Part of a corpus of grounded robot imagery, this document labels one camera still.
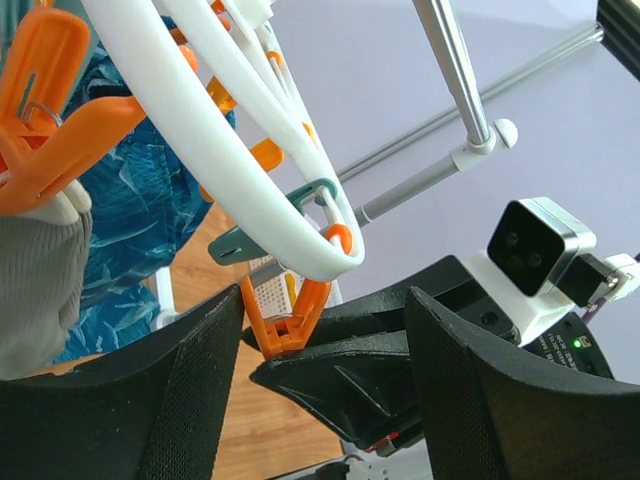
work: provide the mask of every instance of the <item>green clip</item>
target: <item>green clip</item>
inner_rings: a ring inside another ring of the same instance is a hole
[[[289,193],[287,200],[291,202],[300,214],[303,214],[302,204],[307,198],[315,196],[320,187],[327,187],[333,199],[335,200],[337,198],[338,189],[335,184],[327,178],[319,178]],[[325,203],[321,197],[317,196],[315,202],[323,206]],[[249,260],[255,260],[256,258],[267,255],[267,252],[239,227],[233,227],[231,230],[216,238],[209,244],[208,251],[211,258],[213,258],[218,265],[233,265],[235,263],[248,262]]]

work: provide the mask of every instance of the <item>white plastic hanger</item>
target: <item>white plastic hanger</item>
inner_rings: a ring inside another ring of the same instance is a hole
[[[267,86],[206,0],[164,3],[215,76],[269,138],[289,153],[305,180],[328,178],[337,186],[335,202],[326,193],[323,197],[329,218],[343,222],[352,232],[350,255],[327,242],[255,161],[187,64],[152,0],[82,3],[122,77],[158,131],[204,189],[256,243],[300,275],[323,282],[362,263],[365,250],[360,228],[324,150],[316,146],[300,122],[301,115],[303,119],[308,115],[306,110],[299,111],[297,91],[292,94],[291,105],[298,108],[290,113],[283,97],[272,91],[277,85],[268,80]],[[268,19],[265,12],[270,9],[264,7],[272,2],[242,3],[245,10],[255,4],[250,14],[234,10],[240,4],[231,0],[223,3],[236,15],[250,17],[248,23],[253,28]],[[257,38],[250,39],[254,53]],[[264,68],[260,70],[263,76],[269,75]]]

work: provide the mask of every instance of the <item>blue garment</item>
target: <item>blue garment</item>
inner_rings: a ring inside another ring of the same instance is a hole
[[[110,95],[131,92],[99,44],[64,117]],[[227,119],[235,128],[233,112]],[[80,181],[93,200],[93,233],[80,321],[56,362],[111,352],[148,335],[159,307],[140,282],[171,264],[210,208],[149,119]]]

